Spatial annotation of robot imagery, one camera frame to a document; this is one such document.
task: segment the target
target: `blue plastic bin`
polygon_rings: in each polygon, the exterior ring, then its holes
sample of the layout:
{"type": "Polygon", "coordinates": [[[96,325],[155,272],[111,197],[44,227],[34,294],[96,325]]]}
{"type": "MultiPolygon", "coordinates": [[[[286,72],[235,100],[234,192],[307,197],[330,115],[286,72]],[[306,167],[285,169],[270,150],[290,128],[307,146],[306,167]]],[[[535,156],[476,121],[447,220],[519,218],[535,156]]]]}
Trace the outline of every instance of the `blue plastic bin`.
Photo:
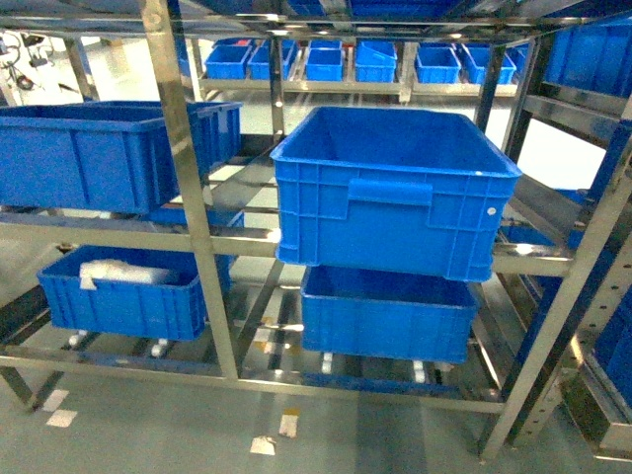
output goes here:
{"type": "MultiPolygon", "coordinates": [[[[490,62],[491,52],[488,48],[475,47],[475,48],[463,48],[464,64],[467,68],[467,72],[472,84],[483,84],[485,82],[485,72],[487,64],[490,62]]],[[[499,77],[499,84],[511,84],[514,79],[515,64],[505,54],[505,60],[501,67],[501,75],[499,77]]]]}
{"type": "Polygon", "coordinates": [[[545,77],[556,84],[627,98],[632,93],[632,25],[557,33],[545,77]]]}
{"type": "MultiPolygon", "coordinates": [[[[0,109],[1,203],[146,213],[178,195],[162,111],[95,104],[0,109]]],[[[189,106],[202,171],[223,110],[189,106]]]]}
{"type": "MultiPolygon", "coordinates": [[[[93,101],[81,107],[149,108],[162,110],[157,101],[93,101]]],[[[241,151],[240,102],[201,102],[187,104],[191,134],[196,147],[201,177],[226,163],[241,151]]]]}
{"type": "Polygon", "coordinates": [[[605,373],[628,405],[632,406],[632,327],[623,331],[612,358],[605,367],[605,373]]]}
{"type": "Polygon", "coordinates": [[[335,267],[307,271],[303,347],[462,363],[478,305],[466,283],[335,267]]]}
{"type": "Polygon", "coordinates": [[[417,77],[426,84],[459,82],[461,63],[450,47],[423,47],[417,51],[417,77]]]}
{"type": "Polygon", "coordinates": [[[280,260],[490,277],[494,239],[520,171],[468,118],[317,108],[272,156],[280,260]]]}
{"type": "Polygon", "coordinates": [[[393,82],[397,52],[392,42],[360,41],[355,51],[355,79],[359,82],[393,82]]]}
{"type": "MultiPolygon", "coordinates": [[[[253,57],[248,61],[251,79],[270,79],[270,49],[266,42],[259,46],[253,57]]],[[[283,41],[283,79],[289,77],[289,70],[296,58],[296,41],[286,39],[283,41]]]]}
{"type": "Polygon", "coordinates": [[[305,74],[309,81],[342,81],[343,51],[341,49],[311,49],[305,74]]]}
{"type": "Polygon", "coordinates": [[[343,42],[339,39],[313,39],[309,42],[309,49],[342,49],[343,42]]]}
{"type": "Polygon", "coordinates": [[[206,59],[209,79],[246,79],[250,46],[218,46],[206,59]]]}
{"type": "Polygon", "coordinates": [[[43,269],[38,278],[58,328],[172,341],[190,341],[204,329],[206,308],[190,253],[86,246],[43,269]],[[154,285],[96,279],[96,290],[81,289],[81,264],[102,259],[170,269],[179,280],[154,285]]]}

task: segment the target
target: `rack leg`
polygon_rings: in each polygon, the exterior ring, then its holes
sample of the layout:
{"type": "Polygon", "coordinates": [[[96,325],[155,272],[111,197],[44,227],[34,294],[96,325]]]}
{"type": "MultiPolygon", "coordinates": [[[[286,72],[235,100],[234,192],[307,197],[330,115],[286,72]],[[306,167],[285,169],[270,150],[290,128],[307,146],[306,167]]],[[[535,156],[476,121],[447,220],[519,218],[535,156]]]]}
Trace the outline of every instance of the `rack leg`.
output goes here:
{"type": "Polygon", "coordinates": [[[185,88],[181,82],[171,22],[171,18],[177,18],[180,12],[170,11],[167,0],[138,0],[138,4],[158,82],[158,92],[219,365],[224,377],[236,379],[237,365],[210,240],[198,162],[187,114],[185,88]]]}
{"type": "Polygon", "coordinates": [[[547,382],[543,368],[546,368],[549,361],[555,367],[561,357],[557,354],[551,359],[553,349],[566,348],[565,342],[560,342],[560,336],[563,331],[566,334],[565,326],[569,316],[581,305],[578,296],[585,291],[585,284],[591,277],[599,253],[632,194],[632,174],[629,172],[631,158],[632,138],[625,147],[606,193],[576,252],[569,275],[562,282],[524,364],[516,362],[507,378],[503,387],[507,399],[505,409],[497,421],[489,420],[481,437],[480,454],[483,459],[491,459],[498,454],[527,399],[540,394],[542,386],[547,382]]]}
{"type": "Polygon", "coordinates": [[[492,57],[485,71],[485,83],[481,87],[478,96],[479,103],[474,112],[474,123],[483,133],[487,130],[487,123],[490,121],[490,113],[494,105],[496,86],[501,77],[501,68],[505,60],[505,47],[503,45],[492,48],[492,57]]]}
{"type": "Polygon", "coordinates": [[[20,401],[28,406],[31,397],[33,397],[33,391],[22,375],[20,375],[18,369],[14,367],[0,367],[0,376],[4,378],[20,401]]]}
{"type": "Polygon", "coordinates": [[[522,72],[522,79],[513,105],[510,123],[505,133],[503,150],[515,163],[522,151],[522,145],[526,138],[526,132],[531,121],[531,112],[524,109],[527,96],[537,94],[544,79],[546,66],[549,62],[551,48],[553,47],[553,35],[533,39],[529,46],[529,53],[522,72]]]}
{"type": "Polygon", "coordinates": [[[273,135],[275,144],[285,136],[283,116],[283,41],[280,37],[270,39],[270,95],[273,105],[273,135]]]}
{"type": "Polygon", "coordinates": [[[83,42],[81,42],[81,38],[65,38],[63,43],[66,46],[66,53],[70,60],[72,72],[75,73],[77,78],[77,85],[83,97],[83,102],[99,101],[99,92],[97,91],[90,69],[90,62],[88,61],[88,54],[83,42]]]}

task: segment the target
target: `metal rack frame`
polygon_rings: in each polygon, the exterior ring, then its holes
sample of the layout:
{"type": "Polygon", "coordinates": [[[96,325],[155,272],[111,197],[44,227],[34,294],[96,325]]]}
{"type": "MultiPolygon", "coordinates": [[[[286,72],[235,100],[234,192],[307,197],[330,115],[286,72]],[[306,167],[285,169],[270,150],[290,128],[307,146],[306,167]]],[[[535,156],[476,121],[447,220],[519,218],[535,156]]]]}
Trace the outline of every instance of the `metal rack frame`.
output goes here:
{"type": "MultiPolygon", "coordinates": [[[[563,10],[576,3],[577,1],[555,2],[555,10],[563,10]]],[[[551,2],[539,0],[520,4],[503,0],[466,0],[445,19],[407,19],[399,22],[392,19],[355,19],[348,15],[348,9],[341,13],[340,6],[334,8],[336,5],[332,7],[333,10],[327,10],[332,16],[325,18],[283,16],[279,13],[281,6],[278,2],[277,13],[244,17],[208,14],[183,18],[171,3],[170,10],[167,0],[139,0],[139,5],[142,26],[138,16],[98,15],[92,12],[73,18],[66,16],[64,19],[46,15],[13,15],[1,18],[0,26],[64,35],[146,36],[182,190],[188,230],[128,218],[86,219],[41,215],[38,209],[21,208],[5,209],[5,212],[0,213],[0,237],[193,252],[209,311],[212,341],[202,361],[195,362],[167,356],[159,359],[143,356],[148,343],[146,340],[139,340],[132,351],[124,355],[92,353],[88,348],[99,336],[95,334],[89,335],[74,348],[68,345],[58,350],[28,348],[22,346],[22,343],[48,321],[43,295],[36,288],[1,311],[0,376],[9,383],[20,400],[32,409],[42,403],[64,372],[348,399],[356,398],[361,390],[363,393],[370,393],[375,400],[387,398],[449,410],[489,414],[489,423],[480,439],[480,455],[483,460],[494,458],[508,436],[515,437],[516,433],[522,433],[525,414],[528,416],[533,410],[538,413],[541,410],[532,401],[537,401],[538,397],[547,392],[545,389],[551,386],[549,381],[555,379],[555,368],[563,359],[563,349],[568,346],[565,344],[566,335],[575,334],[581,326],[578,321],[590,321],[588,327],[594,330],[593,333],[597,329],[597,324],[591,319],[594,317],[593,308],[583,307],[579,296],[589,287],[593,267],[601,249],[606,245],[619,245],[620,249],[620,243],[627,242],[623,219],[632,193],[632,173],[629,170],[632,142],[624,147],[608,150],[612,155],[610,159],[616,163],[615,171],[603,197],[594,206],[581,207],[528,177],[520,180],[510,206],[550,237],[556,247],[498,243],[494,249],[493,269],[499,276],[478,285],[484,304],[473,326],[474,339],[469,347],[468,362],[453,371],[438,372],[433,370],[431,364],[401,362],[406,365],[404,371],[411,373],[409,378],[397,380],[382,380],[372,376],[374,371],[366,366],[368,361],[362,357],[305,352],[295,357],[300,361],[292,359],[296,364],[290,369],[281,368],[281,359],[288,353],[288,344],[284,341],[296,336],[300,330],[299,325],[292,324],[285,314],[294,314],[297,311],[297,293],[295,287],[281,287],[277,284],[282,265],[275,263],[272,266],[265,283],[253,295],[250,311],[243,320],[236,321],[226,309],[230,309],[229,301],[218,304],[223,299],[213,258],[215,254],[273,258],[278,243],[278,230],[210,227],[206,219],[206,209],[209,205],[218,210],[243,209],[267,185],[273,174],[268,151],[271,145],[274,146],[284,136],[283,88],[287,83],[281,81],[281,40],[287,35],[300,39],[330,35],[408,40],[407,44],[427,39],[484,41],[497,45],[485,83],[479,91],[481,103],[476,111],[476,122],[482,129],[486,127],[497,91],[498,65],[504,53],[504,45],[534,38],[531,40],[525,79],[519,86],[505,143],[506,152],[517,161],[531,118],[556,124],[565,131],[605,145],[609,137],[617,132],[621,118],[629,117],[628,106],[619,118],[612,113],[617,107],[615,100],[587,103],[586,97],[595,95],[575,94],[568,88],[542,84],[542,65],[545,64],[552,43],[548,34],[560,28],[587,23],[589,20],[538,18],[551,13],[547,10],[550,9],[551,2]],[[529,18],[511,16],[523,11],[529,12],[529,18]],[[493,16],[499,12],[505,15],[502,18],[493,16]],[[464,16],[466,13],[486,17],[464,16]],[[189,40],[204,35],[255,36],[272,40],[270,90],[273,133],[270,136],[244,136],[242,154],[246,158],[236,158],[235,162],[247,166],[210,193],[206,193],[206,197],[202,194],[198,179],[186,112],[185,97],[190,93],[193,93],[191,97],[196,95],[196,85],[195,81],[192,83],[182,76],[177,66],[175,43],[177,40],[184,40],[185,35],[189,40]],[[574,114],[576,108],[580,108],[581,112],[593,113],[588,116],[593,118],[591,124],[595,126],[584,125],[586,116],[577,120],[577,114],[574,114]],[[568,249],[567,241],[570,232],[575,228],[584,229],[585,236],[578,250],[573,252],[568,249]],[[518,275],[557,276],[564,279],[539,331],[529,325],[528,308],[534,303],[521,300],[519,285],[510,284],[511,281],[515,282],[514,277],[518,275]],[[284,316],[271,323],[263,315],[273,294],[278,292],[282,293],[280,314],[284,316]],[[533,346],[528,355],[520,359],[517,354],[526,344],[523,340],[525,328],[533,333],[533,346]],[[266,355],[263,369],[250,366],[255,357],[251,347],[257,329],[270,330],[275,334],[275,339],[271,342],[272,353],[266,355]],[[318,367],[316,371],[300,369],[308,364],[309,358],[314,357],[315,366],[318,367]],[[18,368],[48,369],[53,370],[53,373],[43,387],[32,390],[18,368]],[[470,372],[478,374],[474,383],[468,381],[470,372]]],[[[74,43],[67,43],[73,69],[80,76],[79,84],[84,98],[98,99],[94,81],[88,78],[86,62],[82,59],[85,56],[79,50],[79,44],[80,41],[76,40],[74,43]]],[[[404,55],[414,56],[414,52],[415,48],[408,46],[404,55]]],[[[192,72],[199,71],[198,65],[197,56],[192,61],[192,72]]],[[[405,71],[404,75],[409,77],[410,74],[405,71]]],[[[409,93],[414,93],[414,87],[405,91],[404,96],[409,93]]],[[[271,211],[261,208],[251,210],[271,211]]],[[[615,266],[612,272],[613,277],[619,275],[616,274],[615,266]]],[[[606,291],[608,284],[609,280],[605,279],[599,292],[603,289],[605,296],[610,298],[612,295],[606,291]]],[[[621,291],[616,293],[618,296],[619,293],[624,294],[623,285],[619,288],[621,291]]],[[[389,370],[395,371],[394,365],[389,370]]]]}

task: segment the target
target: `floor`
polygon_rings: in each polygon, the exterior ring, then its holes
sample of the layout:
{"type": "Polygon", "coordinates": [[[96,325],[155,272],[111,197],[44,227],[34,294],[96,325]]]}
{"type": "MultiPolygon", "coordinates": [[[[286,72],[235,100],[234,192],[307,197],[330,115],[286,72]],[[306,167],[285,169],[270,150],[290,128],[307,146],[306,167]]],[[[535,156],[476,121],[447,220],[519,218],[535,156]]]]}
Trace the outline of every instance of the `floor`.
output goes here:
{"type": "MultiPolygon", "coordinates": [[[[124,55],[120,50],[116,54],[109,49],[91,50],[102,99],[157,99],[144,42],[130,41],[122,50],[124,55]]],[[[59,82],[74,87],[72,73],[61,56],[55,60],[59,82]]],[[[62,92],[54,100],[77,99],[71,92],[62,92]]],[[[246,104],[244,131],[268,131],[266,94],[225,94],[222,99],[246,104]]],[[[51,98],[35,91],[27,100],[44,103],[51,98]]],[[[314,106],[342,100],[346,105],[391,105],[383,99],[358,96],[290,96],[287,127],[296,126],[314,106]]],[[[503,139],[509,105],[499,102],[492,113],[489,136],[497,144],[503,139]]],[[[469,102],[425,100],[410,107],[473,114],[469,102]]],[[[601,155],[598,149],[536,124],[520,165],[549,186],[577,189],[590,185],[601,155]]],[[[257,199],[270,201],[263,195],[257,199]]],[[[248,216],[247,224],[275,225],[261,216],[248,216]]],[[[7,301],[28,288],[35,281],[34,269],[55,255],[51,247],[3,243],[0,300],[7,301]],[[38,255],[37,260],[21,257],[33,254],[38,255]]],[[[240,259],[233,276],[259,279],[255,267],[259,264],[240,259]]],[[[299,277],[297,268],[284,274],[287,281],[299,277]]],[[[65,331],[45,328],[30,344],[58,347],[67,337],[65,331]]],[[[119,343],[111,340],[109,344],[119,343]]],[[[33,385],[46,376],[32,371],[25,375],[33,385]]],[[[475,440],[485,418],[479,415],[375,405],[362,397],[340,401],[79,375],[64,376],[58,388],[69,392],[60,408],[77,412],[68,428],[47,426],[50,413],[25,413],[0,383],[0,473],[632,473],[632,464],[593,459],[562,409],[544,428],[537,444],[519,450],[505,447],[496,461],[481,465],[475,440]],[[296,439],[277,435],[287,408],[300,409],[296,439]],[[275,456],[250,453],[253,437],[259,435],[276,438],[275,456]]]]}

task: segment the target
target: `crate rim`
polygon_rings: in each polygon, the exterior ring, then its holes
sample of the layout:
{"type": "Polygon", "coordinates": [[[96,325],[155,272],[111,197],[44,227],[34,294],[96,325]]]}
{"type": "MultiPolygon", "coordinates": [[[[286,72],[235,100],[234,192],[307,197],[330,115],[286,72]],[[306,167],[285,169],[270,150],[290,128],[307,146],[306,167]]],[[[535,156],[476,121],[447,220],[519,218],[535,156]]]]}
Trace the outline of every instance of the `crate rim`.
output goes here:
{"type": "MultiPolygon", "coordinates": [[[[332,161],[332,160],[316,160],[316,159],[308,159],[308,158],[298,158],[298,157],[289,157],[282,156],[285,148],[292,143],[292,140],[296,135],[302,132],[305,127],[311,122],[313,116],[318,114],[322,110],[362,110],[362,111],[384,111],[385,109],[380,109],[378,107],[371,108],[358,108],[358,107],[332,107],[332,106],[323,106],[314,108],[297,126],[287,138],[280,143],[271,153],[271,158],[275,161],[286,162],[286,163],[310,163],[317,165],[329,165],[339,168],[358,168],[358,163],[351,162],[340,162],[340,161],[332,161]]],[[[447,114],[458,117],[461,121],[463,121],[466,126],[474,131],[479,137],[483,138],[483,140],[490,145],[490,151],[494,153],[498,158],[501,159],[503,165],[505,166],[505,172],[497,172],[497,171],[471,171],[471,170],[450,170],[450,169],[437,169],[437,168],[428,168],[423,166],[401,166],[401,165],[374,165],[374,164],[361,164],[361,168],[363,169],[371,169],[371,170],[380,170],[380,171],[416,171],[420,173],[428,173],[434,175],[458,175],[458,176],[477,176],[477,177],[491,177],[491,178],[519,178],[522,176],[522,171],[519,167],[509,159],[509,157],[503,153],[475,124],[472,120],[470,120],[467,116],[463,114],[454,114],[454,113],[443,113],[443,112],[433,112],[427,110],[410,110],[410,109],[386,109],[386,111],[397,111],[398,113],[425,113],[425,114],[447,114]]]]}

